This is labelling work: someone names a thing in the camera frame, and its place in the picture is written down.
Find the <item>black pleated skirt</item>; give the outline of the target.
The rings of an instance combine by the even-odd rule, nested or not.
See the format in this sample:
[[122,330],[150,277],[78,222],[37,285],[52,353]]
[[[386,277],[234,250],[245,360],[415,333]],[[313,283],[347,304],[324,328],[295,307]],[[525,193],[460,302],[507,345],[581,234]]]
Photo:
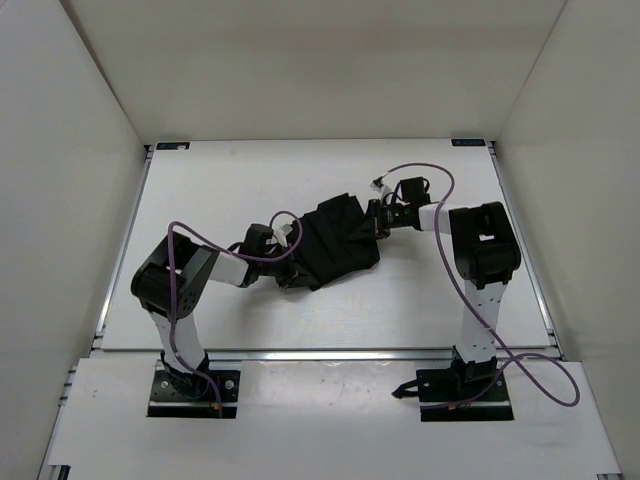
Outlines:
[[289,257],[288,270],[276,280],[281,288],[315,291],[380,260],[376,239],[360,231],[366,216],[352,195],[344,193],[326,200],[300,221],[287,235],[289,242],[300,243]]

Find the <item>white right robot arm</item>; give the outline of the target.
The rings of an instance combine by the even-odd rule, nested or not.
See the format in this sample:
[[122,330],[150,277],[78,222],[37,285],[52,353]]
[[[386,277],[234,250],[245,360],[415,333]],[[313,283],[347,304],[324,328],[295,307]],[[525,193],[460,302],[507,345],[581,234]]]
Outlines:
[[395,228],[432,232],[451,241],[454,265],[446,268],[452,280],[464,283],[461,333],[453,347],[448,387],[460,400],[471,400],[495,375],[495,337],[499,309],[507,284],[521,265],[521,251],[509,216],[500,202],[475,207],[435,203],[429,182],[414,177],[391,189],[381,177],[372,182],[380,194],[368,203],[372,233],[377,239]]

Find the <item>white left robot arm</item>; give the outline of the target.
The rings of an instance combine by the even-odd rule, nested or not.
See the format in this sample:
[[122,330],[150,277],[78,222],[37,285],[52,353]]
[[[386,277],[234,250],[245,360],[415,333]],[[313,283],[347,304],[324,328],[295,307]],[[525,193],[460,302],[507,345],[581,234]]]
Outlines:
[[182,222],[167,227],[165,238],[131,281],[131,293],[152,318],[161,343],[161,362],[171,385],[189,400],[220,387],[209,370],[194,311],[210,282],[247,288],[262,276],[294,277],[293,254],[301,243],[299,220],[278,229],[253,224],[236,249],[224,249]]

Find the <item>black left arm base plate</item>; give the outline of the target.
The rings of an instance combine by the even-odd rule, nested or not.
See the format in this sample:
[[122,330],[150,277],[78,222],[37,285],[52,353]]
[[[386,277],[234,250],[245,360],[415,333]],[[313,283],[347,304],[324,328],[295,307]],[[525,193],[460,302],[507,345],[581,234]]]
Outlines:
[[220,401],[216,400],[208,382],[195,390],[186,387],[176,389],[171,375],[157,369],[149,394],[147,416],[151,418],[235,419],[238,410],[241,371],[212,370]]

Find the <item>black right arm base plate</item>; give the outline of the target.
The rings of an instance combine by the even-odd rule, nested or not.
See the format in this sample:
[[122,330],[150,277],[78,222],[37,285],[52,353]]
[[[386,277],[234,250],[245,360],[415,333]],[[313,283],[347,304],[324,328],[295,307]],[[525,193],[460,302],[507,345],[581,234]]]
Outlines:
[[503,374],[463,382],[452,367],[418,369],[414,379],[398,386],[396,399],[417,398],[420,421],[503,422],[515,415]]

